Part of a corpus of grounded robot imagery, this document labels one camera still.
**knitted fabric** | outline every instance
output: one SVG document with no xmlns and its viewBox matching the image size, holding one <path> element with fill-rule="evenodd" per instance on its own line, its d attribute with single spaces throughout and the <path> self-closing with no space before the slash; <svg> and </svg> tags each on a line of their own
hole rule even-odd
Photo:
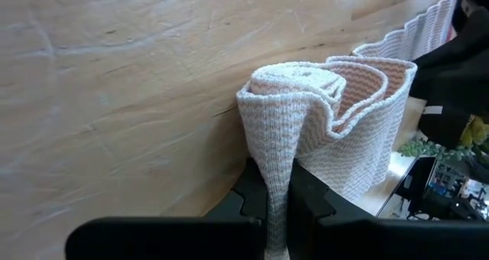
<svg viewBox="0 0 489 260">
<path fill-rule="evenodd" d="M 445 41 L 454 1 L 441 0 L 403 30 L 360 46 L 355 56 L 262 67 L 237 93 L 248 148 L 269 193 L 267 260 L 288 258 L 294 158 L 350 201 L 385 178 L 416 73 L 405 60 Z"/>
</svg>

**wood grain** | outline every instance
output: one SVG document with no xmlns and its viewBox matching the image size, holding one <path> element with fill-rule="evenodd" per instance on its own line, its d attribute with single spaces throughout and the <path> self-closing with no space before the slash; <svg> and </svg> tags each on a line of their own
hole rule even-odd
<svg viewBox="0 0 489 260">
<path fill-rule="evenodd" d="M 348 54 L 436 1 L 0 0 L 0 258 L 62 259 L 100 216 L 203 214 L 248 155 L 253 70 Z"/>
</svg>

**white knitted fabric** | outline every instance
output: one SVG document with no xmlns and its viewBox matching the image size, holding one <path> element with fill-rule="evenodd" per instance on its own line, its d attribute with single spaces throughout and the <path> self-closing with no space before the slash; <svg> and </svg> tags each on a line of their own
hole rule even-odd
<svg viewBox="0 0 489 260">
<path fill-rule="evenodd" d="M 443 44 L 454 2 L 441 0 L 403 30 L 360 46 L 354 57 L 262 67 L 238 92 L 248 148 L 269 193 L 267 260 L 288 259 L 294 158 L 350 201 L 385 178 L 416 73 L 405 60 Z"/>
</svg>

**folded knitted fabric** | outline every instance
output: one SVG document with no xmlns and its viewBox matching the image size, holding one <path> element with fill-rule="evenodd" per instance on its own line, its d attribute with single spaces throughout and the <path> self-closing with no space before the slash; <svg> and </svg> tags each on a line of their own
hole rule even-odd
<svg viewBox="0 0 489 260">
<path fill-rule="evenodd" d="M 442 44 L 436 37 L 449 26 L 453 1 L 442 0 L 403 30 L 359 47 L 356 57 L 262 67 L 237 93 L 248 148 L 269 193 L 266 259 L 288 258 L 294 158 L 350 201 L 384 179 L 416 73 L 402 59 Z"/>
</svg>

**fabric fold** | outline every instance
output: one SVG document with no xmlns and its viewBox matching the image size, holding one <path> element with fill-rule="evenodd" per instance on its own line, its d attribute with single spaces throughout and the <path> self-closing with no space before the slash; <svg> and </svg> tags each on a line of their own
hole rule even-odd
<svg viewBox="0 0 489 260">
<path fill-rule="evenodd" d="M 248 148 L 269 192 L 266 259 L 287 259 L 293 159 L 355 201 L 385 178 L 416 65 L 442 44 L 455 0 L 441 0 L 378 43 L 325 63 L 262 67 L 238 91 Z"/>
</svg>

